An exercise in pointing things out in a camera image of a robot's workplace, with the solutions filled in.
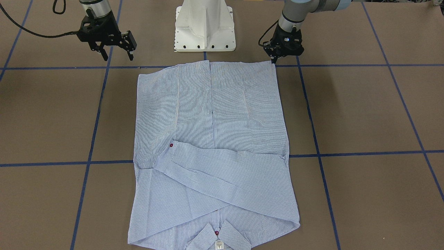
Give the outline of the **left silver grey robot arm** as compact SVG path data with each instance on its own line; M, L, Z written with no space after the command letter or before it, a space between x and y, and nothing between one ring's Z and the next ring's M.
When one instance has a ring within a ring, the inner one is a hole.
M301 26L309 13L338 11L346 9L350 0L286 0L280 18L271 28L275 28L269 41L262 42L265 35L258 40L258 45L264 49L275 64L279 58L300 56L304 52L302 45Z

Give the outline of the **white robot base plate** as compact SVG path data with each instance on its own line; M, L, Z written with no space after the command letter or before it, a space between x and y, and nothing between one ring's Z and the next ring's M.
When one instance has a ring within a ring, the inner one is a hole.
M232 52L233 9L225 0L185 0L176 7L175 52Z

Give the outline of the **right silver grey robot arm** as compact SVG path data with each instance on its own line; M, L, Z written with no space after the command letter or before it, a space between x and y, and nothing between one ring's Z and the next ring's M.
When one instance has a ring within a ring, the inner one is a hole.
M134 59L137 43L131 31L122 33L108 0L80 0L86 15L84 16L77 37L86 42L91 51L101 54L108 60L106 46L118 46L127 52L129 60Z

